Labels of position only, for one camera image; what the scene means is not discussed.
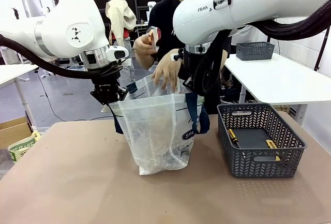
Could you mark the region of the person's left hand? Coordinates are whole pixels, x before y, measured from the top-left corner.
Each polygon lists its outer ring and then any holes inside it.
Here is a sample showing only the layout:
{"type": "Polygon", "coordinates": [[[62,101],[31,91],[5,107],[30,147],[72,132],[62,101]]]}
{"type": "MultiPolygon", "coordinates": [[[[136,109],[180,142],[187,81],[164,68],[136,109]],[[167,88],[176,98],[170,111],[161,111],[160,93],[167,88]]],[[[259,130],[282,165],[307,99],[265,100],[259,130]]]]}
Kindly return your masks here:
{"type": "Polygon", "coordinates": [[[169,84],[171,91],[175,92],[177,87],[177,78],[181,66],[181,61],[173,61],[172,57],[178,55],[178,49],[170,50],[158,63],[152,79],[155,85],[159,84],[161,78],[163,78],[161,88],[165,89],[169,84]]]}

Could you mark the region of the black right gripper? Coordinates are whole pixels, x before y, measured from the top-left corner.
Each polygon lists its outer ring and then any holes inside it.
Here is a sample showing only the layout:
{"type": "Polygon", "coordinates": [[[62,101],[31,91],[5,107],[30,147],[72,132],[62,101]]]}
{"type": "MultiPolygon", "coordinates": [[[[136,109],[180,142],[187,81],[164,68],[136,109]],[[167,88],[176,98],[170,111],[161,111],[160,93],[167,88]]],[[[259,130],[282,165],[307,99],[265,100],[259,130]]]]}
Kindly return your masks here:
{"type": "Polygon", "coordinates": [[[189,90],[197,90],[199,87],[194,85],[194,78],[200,62],[205,58],[205,54],[195,54],[184,52],[184,64],[180,69],[180,78],[184,81],[184,86],[189,90]]]}

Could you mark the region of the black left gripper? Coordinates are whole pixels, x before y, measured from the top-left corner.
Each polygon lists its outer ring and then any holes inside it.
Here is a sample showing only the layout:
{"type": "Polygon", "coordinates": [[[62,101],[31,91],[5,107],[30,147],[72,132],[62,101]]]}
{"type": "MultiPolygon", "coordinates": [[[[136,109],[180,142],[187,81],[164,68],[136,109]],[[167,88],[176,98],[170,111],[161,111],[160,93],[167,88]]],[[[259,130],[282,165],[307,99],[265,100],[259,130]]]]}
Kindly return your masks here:
{"type": "Polygon", "coordinates": [[[122,101],[127,95],[127,89],[121,87],[115,78],[93,79],[94,90],[90,94],[102,105],[122,101]]]}

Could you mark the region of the person's right hand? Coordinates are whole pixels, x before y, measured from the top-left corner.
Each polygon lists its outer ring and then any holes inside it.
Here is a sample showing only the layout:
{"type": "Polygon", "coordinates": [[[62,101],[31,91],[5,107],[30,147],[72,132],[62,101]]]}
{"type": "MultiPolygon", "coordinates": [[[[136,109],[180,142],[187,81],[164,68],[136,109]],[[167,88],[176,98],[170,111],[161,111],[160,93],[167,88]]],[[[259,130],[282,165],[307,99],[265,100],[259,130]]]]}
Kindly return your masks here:
{"type": "Polygon", "coordinates": [[[152,43],[149,41],[149,35],[144,34],[134,41],[133,48],[137,55],[152,55],[157,53],[153,48],[152,43]]]}

